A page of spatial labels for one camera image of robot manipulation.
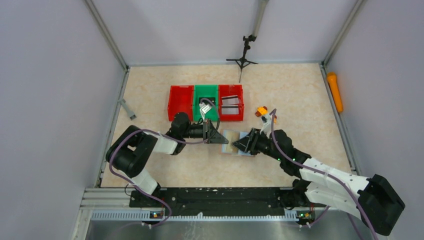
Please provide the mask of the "card with black stripe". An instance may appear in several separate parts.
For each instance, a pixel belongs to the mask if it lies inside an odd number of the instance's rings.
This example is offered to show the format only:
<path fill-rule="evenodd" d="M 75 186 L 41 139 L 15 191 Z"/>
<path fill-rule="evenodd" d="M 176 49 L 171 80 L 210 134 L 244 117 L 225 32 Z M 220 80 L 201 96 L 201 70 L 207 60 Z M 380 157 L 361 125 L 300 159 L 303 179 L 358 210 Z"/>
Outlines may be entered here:
<path fill-rule="evenodd" d="M 223 96 L 220 100 L 223 106 L 232 106 L 240 104 L 240 99 L 237 95 Z"/>

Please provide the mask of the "white card in bin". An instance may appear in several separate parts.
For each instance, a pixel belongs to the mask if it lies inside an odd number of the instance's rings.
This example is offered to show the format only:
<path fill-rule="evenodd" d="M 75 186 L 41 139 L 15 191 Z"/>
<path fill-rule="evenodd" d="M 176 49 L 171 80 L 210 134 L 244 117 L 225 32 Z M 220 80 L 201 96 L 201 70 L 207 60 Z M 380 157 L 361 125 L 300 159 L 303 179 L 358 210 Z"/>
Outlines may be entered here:
<path fill-rule="evenodd" d="M 223 106 L 221 108 L 221 114 L 222 115 L 238 115 L 239 108 L 238 106 Z"/>

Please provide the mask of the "red plastic bin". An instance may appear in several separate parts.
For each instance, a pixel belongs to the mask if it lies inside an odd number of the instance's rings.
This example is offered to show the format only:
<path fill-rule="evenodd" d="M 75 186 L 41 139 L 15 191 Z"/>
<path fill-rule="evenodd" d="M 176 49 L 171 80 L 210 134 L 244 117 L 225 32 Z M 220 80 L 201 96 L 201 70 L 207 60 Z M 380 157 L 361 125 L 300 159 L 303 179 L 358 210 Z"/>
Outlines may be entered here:
<path fill-rule="evenodd" d="M 218 85 L 218 111 L 223 122 L 244 120 L 244 94 L 241 84 Z"/>
<path fill-rule="evenodd" d="M 173 121 L 175 115 L 184 112 L 193 121 L 194 85 L 171 85 L 167 105 L 168 120 Z"/>

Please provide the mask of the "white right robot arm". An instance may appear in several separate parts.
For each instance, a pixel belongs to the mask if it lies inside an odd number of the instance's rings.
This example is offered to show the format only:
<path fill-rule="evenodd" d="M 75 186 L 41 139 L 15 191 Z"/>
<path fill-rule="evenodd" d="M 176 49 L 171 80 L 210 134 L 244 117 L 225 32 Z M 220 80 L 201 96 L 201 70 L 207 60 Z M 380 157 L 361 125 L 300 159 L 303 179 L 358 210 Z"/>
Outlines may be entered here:
<path fill-rule="evenodd" d="M 406 205 L 389 181 L 378 174 L 359 176 L 326 165 L 293 146 L 279 129 L 266 135 L 257 128 L 232 146 L 251 155 L 264 154 L 279 161 L 280 168 L 298 178 L 293 200 L 299 206 L 322 204 L 344 211 L 374 230 L 389 236 Z"/>

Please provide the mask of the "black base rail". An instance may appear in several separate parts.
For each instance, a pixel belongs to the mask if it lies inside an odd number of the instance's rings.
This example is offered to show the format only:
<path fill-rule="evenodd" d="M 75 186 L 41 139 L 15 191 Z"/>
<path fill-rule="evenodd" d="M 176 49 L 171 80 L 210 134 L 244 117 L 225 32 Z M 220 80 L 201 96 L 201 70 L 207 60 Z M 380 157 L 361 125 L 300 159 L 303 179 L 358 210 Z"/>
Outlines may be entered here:
<path fill-rule="evenodd" d="M 291 210 L 314 205 L 302 191 L 292 187 L 159 187 L 152 196 L 172 208 L 189 204 L 265 204 Z"/>

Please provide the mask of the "orange flashlight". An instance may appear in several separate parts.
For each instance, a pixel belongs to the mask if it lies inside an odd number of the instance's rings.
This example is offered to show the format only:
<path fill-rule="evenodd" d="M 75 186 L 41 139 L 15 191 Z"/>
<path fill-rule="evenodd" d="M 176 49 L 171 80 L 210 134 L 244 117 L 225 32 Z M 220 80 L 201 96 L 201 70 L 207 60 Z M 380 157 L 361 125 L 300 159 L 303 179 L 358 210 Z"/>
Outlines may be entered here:
<path fill-rule="evenodd" d="M 334 72 L 329 72 L 326 76 L 326 79 L 332 94 L 336 111 L 338 113 L 341 113 L 343 112 L 344 108 L 343 108 L 342 98 L 341 98 L 339 87 L 338 87 L 337 75 Z"/>

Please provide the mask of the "grey small tool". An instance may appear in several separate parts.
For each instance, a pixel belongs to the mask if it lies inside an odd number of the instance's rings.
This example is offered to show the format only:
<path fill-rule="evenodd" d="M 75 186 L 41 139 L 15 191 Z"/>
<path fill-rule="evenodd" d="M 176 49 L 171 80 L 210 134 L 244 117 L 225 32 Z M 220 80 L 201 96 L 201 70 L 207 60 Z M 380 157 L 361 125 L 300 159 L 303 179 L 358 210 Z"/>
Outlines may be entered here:
<path fill-rule="evenodd" d="M 134 113 L 134 111 L 132 111 L 129 106 L 127 105 L 127 102 L 124 98 L 121 98 L 118 100 L 118 103 L 123 107 L 123 109 L 125 110 L 125 112 L 127 113 L 128 117 L 130 120 L 134 120 L 137 118 L 136 114 Z"/>

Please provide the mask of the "black card in green bin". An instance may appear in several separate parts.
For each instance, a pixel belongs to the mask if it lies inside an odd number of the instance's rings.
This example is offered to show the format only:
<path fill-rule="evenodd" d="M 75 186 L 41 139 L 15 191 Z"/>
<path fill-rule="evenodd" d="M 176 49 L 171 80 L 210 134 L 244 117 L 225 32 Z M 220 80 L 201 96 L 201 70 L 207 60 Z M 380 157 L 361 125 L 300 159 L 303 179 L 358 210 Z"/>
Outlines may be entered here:
<path fill-rule="evenodd" d="M 198 100 L 199 100 L 199 103 L 205 103 L 205 104 L 213 103 L 214 105 L 216 104 L 215 97 L 199 97 Z"/>

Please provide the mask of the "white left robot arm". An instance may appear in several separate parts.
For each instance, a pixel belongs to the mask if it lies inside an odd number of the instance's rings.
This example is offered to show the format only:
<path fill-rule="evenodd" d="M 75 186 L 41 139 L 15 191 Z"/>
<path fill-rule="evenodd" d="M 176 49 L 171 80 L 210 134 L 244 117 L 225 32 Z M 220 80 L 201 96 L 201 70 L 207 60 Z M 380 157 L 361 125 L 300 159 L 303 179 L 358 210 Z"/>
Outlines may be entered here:
<path fill-rule="evenodd" d="M 178 155 L 186 146 L 186 139 L 202 139 L 205 144 L 227 144 L 209 119 L 191 123 L 185 112 L 177 113 L 169 130 L 164 134 L 141 132 L 130 125 L 106 153 L 106 161 L 120 171 L 130 183 L 143 192 L 141 200 L 149 207 L 160 202 L 160 184 L 145 169 L 152 153 Z"/>

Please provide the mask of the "right red plastic bin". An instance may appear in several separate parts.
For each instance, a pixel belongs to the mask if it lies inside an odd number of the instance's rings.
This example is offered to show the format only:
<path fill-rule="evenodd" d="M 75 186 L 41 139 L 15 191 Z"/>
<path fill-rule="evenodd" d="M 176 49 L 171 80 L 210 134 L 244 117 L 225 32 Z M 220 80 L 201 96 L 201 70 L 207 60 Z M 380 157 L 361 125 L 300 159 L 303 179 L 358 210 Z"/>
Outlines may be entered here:
<path fill-rule="evenodd" d="M 218 85 L 218 111 L 223 122 L 244 120 L 244 94 L 241 84 Z"/>

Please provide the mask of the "left red plastic bin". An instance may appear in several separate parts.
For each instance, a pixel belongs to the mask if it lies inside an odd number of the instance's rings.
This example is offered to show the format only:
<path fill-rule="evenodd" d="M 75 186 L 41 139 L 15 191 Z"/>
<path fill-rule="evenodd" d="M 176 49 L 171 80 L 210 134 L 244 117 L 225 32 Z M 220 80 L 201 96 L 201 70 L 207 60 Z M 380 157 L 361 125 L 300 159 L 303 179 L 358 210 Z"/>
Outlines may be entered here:
<path fill-rule="evenodd" d="M 171 85 L 167 105 L 168 120 L 173 121 L 175 115 L 184 112 L 193 121 L 194 85 Z"/>

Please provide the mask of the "green plastic bin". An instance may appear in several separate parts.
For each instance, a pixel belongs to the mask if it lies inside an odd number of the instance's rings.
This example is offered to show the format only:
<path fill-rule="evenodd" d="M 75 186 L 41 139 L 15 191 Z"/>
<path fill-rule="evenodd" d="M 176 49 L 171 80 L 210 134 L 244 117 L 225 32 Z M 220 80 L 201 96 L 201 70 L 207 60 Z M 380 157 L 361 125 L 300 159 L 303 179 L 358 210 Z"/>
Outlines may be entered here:
<path fill-rule="evenodd" d="M 200 112 L 200 100 L 203 98 L 209 99 L 214 103 L 216 106 L 216 109 L 219 109 L 219 87 L 216 84 L 212 85 L 195 85 L 194 86 L 194 92 L 193 92 L 193 105 L 192 105 L 192 114 L 193 114 L 193 121 L 197 122 L 199 119 L 201 119 L 201 112 Z"/>

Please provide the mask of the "yellow toy brick car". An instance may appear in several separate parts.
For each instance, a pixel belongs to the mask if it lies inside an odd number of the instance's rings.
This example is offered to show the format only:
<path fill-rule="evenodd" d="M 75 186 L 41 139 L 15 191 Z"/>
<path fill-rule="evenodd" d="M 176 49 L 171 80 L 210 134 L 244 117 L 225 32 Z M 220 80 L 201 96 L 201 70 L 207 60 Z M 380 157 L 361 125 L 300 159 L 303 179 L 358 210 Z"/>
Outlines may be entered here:
<path fill-rule="evenodd" d="M 270 111 L 268 110 L 268 108 L 266 106 L 260 106 L 256 109 L 255 116 L 257 118 L 259 118 L 260 120 L 261 120 L 260 117 L 262 115 L 265 115 L 265 114 L 270 114 L 272 116 L 272 114 L 270 113 Z M 272 116 L 272 120 L 275 124 L 277 123 L 277 117 Z"/>

